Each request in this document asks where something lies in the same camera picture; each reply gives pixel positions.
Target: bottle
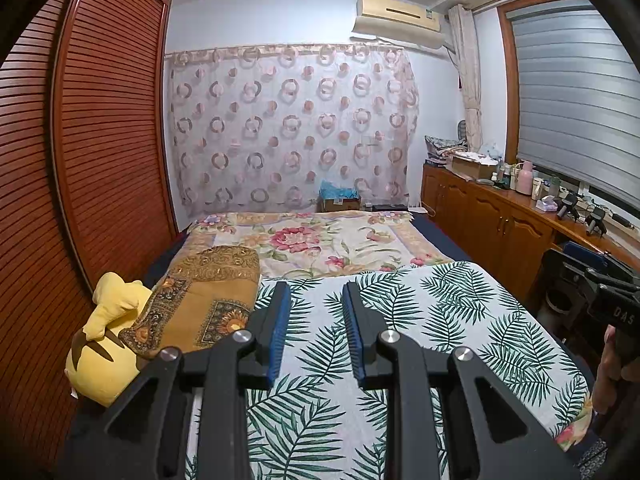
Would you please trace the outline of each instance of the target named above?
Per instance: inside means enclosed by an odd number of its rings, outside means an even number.
[[[501,182],[503,177],[504,177],[504,162],[502,161],[502,157],[500,157],[500,160],[498,161],[496,182]]]
[[[549,195],[560,195],[560,178],[558,176],[551,177],[551,184],[549,185]]]
[[[522,161],[522,169],[518,173],[516,191],[531,196],[533,190],[533,164],[529,160]]]
[[[511,167],[511,182],[509,184],[509,187],[511,187],[511,189],[516,189],[516,184],[518,183],[518,174],[520,173],[521,169],[522,163],[514,164]]]

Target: pillow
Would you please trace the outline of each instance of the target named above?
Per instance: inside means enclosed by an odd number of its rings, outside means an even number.
[[[253,249],[215,246],[182,258],[172,263],[142,314],[118,337],[146,359],[166,346],[182,352],[209,348],[245,327],[259,280]]]

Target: window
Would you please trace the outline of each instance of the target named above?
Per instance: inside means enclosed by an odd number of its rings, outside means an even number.
[[[640,74],[588,0],[511,10],[518,158],[640,208]]]

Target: blue plastic bag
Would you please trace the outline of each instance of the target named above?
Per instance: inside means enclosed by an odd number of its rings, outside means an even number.
[[[322,200],[335,200],[341,198],[360,198],[358,191],[353,187],[335,187],[326,180],[320,184],[320,198]]]

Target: bed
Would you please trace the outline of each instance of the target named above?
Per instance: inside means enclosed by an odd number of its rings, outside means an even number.
[[[381,479],[385,392],[363,392],[351,375],[341,290],[360,284],[388,326],[427,348],[473,348],[564,449],[591,420],[588,385],[561,346],[432,222],[409,213],[224,214],[195,222],[175,255],[215,244],[260,254],[256,308],[282,278],[292,313],[282,370],[270,392],[250,391],[248,431],[255,477]],[[436,417],[438,397],[432,392]],[[201,394],[194,401],[186,463],[196,478]],[[440,470],[447,453],[438,425]]]
[[[420,234],[408,212],[213,214],[190,226],[175,259],[214,245],[253,248],[263,277],[288,280],[452,261]]]

